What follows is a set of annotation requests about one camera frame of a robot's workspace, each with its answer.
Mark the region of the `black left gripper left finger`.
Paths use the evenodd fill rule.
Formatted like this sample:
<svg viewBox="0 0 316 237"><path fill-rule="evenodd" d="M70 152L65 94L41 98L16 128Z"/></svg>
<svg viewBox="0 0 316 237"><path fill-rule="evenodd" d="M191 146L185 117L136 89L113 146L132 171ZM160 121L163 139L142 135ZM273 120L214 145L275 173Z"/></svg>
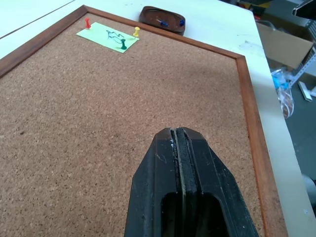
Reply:
<svg viewBox="0 0 316 237"><path fill-rule="evenodd" d="M158 132L131 185L124 237L185 237L178 165L183 128Z"/></svg>

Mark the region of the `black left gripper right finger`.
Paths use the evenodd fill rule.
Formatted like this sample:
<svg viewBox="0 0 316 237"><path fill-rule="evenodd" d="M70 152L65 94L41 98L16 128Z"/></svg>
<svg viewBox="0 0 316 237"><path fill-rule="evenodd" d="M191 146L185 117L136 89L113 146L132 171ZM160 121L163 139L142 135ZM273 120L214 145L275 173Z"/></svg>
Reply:
<svg viewBox="0 0 316 237"><path fill-rule="evenodd" d="M198 132L178 129L183 237L259 237L236 180Z"/></svg>

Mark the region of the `light green paper note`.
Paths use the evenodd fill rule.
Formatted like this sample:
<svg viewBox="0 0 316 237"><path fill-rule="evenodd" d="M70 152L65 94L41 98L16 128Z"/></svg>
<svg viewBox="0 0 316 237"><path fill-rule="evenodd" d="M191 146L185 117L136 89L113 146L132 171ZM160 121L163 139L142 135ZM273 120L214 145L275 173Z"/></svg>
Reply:
<svg viewBox="0 0 316 237"><path fill-rule="evenodd" d="M120 32L97 22L93 23L90 29L83 29L78 32L77 36L120 53L125 53L139 40L134 36ZM121 49L121 39L125 39L125 45L127 47L126 50Z"/></svg>

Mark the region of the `clear plastic bag with items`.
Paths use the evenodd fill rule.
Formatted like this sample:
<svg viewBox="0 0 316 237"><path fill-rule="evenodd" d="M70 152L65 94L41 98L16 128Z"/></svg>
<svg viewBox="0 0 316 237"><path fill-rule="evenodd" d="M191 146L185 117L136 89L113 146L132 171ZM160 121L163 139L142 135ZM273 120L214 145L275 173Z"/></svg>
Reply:
<svg viewBox="0 0 316 237"><path fill-rule="evenodd" d="M294 112L294 100L291 93L291 74L285 67L271 69L271 75L276 89L277 97L285 119Z"/></svg>

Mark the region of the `brown cardboard box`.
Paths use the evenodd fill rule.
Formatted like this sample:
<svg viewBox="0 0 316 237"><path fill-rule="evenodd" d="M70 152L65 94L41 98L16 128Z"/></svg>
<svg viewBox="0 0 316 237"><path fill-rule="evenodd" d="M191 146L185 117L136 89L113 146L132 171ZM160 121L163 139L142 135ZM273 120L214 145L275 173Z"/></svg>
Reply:
<svg viewBox="0 0 316 237"><path fill-rule="evenodd" d="M309 40L260 23L256 25L266 57L291 68L297 68L313 46Z"/></svg>

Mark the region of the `brown wooden tray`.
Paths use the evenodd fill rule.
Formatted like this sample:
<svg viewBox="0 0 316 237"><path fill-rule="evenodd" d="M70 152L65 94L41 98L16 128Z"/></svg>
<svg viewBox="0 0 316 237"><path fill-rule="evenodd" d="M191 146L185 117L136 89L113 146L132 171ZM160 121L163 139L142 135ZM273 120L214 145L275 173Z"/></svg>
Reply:
<svg viewBox="0 0 316 237"><path fill-rule="evenodd" d="M153 6L143 7L139 22L183 36L186 19L181 14Z"/></svg>

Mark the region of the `black angular object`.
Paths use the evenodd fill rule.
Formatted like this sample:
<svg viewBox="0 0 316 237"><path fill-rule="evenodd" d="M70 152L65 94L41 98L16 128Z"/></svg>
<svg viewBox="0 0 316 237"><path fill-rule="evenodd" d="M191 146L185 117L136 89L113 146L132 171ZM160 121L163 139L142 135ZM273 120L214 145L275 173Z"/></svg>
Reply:
<svg viewBox="0 0 316 237"><path fill-rule="evenodd" d="M316 0L304 0L292 10L292 15L316 20Z"/></svg>

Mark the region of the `cork board with wooden frame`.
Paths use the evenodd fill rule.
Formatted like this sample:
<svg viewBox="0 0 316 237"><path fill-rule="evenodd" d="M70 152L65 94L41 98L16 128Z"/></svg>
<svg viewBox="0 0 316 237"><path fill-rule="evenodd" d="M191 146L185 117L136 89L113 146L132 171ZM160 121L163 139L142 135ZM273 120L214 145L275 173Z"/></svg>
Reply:
<svg viewBox="0 0 316 237"><path fill-rule="evenodd" d="M242 55L145 24L120 53L77 36L138 22L83 5L0 59L0 237L124 237L133 176L165 128L200 133L259 237L288 237Z"/></svg>

